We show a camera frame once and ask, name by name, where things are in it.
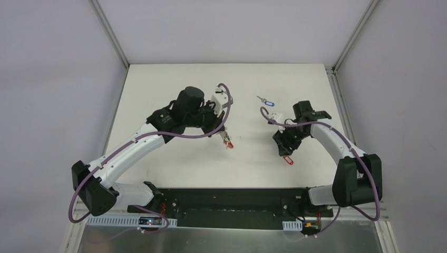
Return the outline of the grey red keyring holder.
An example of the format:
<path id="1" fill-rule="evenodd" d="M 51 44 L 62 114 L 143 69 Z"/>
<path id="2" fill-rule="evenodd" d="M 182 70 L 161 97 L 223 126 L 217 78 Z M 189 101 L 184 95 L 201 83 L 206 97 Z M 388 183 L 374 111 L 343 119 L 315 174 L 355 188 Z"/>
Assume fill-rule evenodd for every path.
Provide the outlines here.
<path id="1" fill-rule="evenodd" d="M 234 148 L 234 145 L 231 142 L 231 137 L 229 136 L 227 131 L 220 131 L 219 135 L 221 136 L 222 141 L 223 141 L 223 143 L 224 143 L 224 145 L 226 146 L 227 149 L 233 149 Z"/>

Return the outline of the red tag key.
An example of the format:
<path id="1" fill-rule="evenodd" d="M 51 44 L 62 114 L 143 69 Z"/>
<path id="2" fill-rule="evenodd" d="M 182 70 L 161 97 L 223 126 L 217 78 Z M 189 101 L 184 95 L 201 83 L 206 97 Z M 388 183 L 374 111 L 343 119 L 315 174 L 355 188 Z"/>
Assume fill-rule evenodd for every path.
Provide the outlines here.
<path id="1" fill-rule="evenodd" d="M 293 159 L 292 159 L 290 156 L 288 156 L 288 155 L 283 156 L 283 159 L 284 159 L 289 165 L 293 165 L 293 164 L 294 164 Z"/>

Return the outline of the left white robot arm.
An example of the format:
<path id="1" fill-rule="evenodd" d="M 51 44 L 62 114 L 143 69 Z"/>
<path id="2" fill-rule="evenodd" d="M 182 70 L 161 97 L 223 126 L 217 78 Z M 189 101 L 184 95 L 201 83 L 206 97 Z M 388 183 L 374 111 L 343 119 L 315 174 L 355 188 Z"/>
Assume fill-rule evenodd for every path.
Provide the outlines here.
<path id="1" fill-rule="evenodd" d="M 170 142 L 173 138 L 201 139 L 215 134 L 221 136 L 226 147 L 232 148 L 225 122 L 228 119 L 232 96 L 228 87 L 220 83 L 210 100 L 199 88 L 184 88 L 175 100 L 155 110 L 146 121 L 118 147 L 89 162 L 72 165 L 74 196 L 69 206 L 73 223 L 76 198 L 86 206 L 87 215 L 103 215 L 114 206 L 141 206 L 148 213 L 160 209 L 161 199 L 154 187 L 146 183 L 122 184 L 117 180 L 147 154 Z"/>

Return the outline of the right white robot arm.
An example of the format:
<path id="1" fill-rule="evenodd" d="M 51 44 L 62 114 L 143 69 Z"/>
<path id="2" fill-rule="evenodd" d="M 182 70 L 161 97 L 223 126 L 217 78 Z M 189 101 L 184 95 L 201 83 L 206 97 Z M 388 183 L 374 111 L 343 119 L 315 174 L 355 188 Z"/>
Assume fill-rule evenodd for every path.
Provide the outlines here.
<path id="1" fill-rule="evenodd" d="M 288 122 L 280 113 L 264 113 L 278 126 L 273 140 L 282 157 L 293 154 L 305 138 L 316 139 L 336 164 L 333 183 L 312 187 L 299 202 L 300 211 L 312 216 L 322 205 L 353 207 L 378 203 L 382 198 L 382 162 L 376 154 L 358 148 L 338 131 L 326 111 L 315 111 L 309 101 L 293 106 L 295 119 Z"/>

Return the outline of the blue tag key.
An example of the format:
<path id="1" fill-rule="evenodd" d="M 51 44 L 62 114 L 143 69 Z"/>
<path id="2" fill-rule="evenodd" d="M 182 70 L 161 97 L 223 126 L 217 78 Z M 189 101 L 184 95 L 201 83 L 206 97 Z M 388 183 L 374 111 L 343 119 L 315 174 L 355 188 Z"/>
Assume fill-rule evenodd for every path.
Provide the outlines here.
<path id="1" fill-rule="evenodd" d="M 268 101 L 267 99 L 262 98 L 262 97 L 260 97 L 260 96 L 257 96 L 257 98 L 259 98 L 260 101 L 261 101 L 264 105 L 266 105 L 266 106 L 270 106 L 270 107 L 275 106 L 275 103 L 272 102 L 272 101 Z"/>

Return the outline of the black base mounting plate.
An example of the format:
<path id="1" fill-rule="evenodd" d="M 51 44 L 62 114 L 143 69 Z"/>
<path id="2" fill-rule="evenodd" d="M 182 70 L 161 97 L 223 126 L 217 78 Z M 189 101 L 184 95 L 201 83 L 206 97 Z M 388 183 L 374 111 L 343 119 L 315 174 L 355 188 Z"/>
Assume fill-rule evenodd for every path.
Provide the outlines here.
<path id="1" fill-rule="evenodd" d="M 313 206 L 307 188 L 158 188 L 147 205 L 131 204 L 175 219 L 178 227 L 280 230 L 283 222 L 332 218 Z"/>

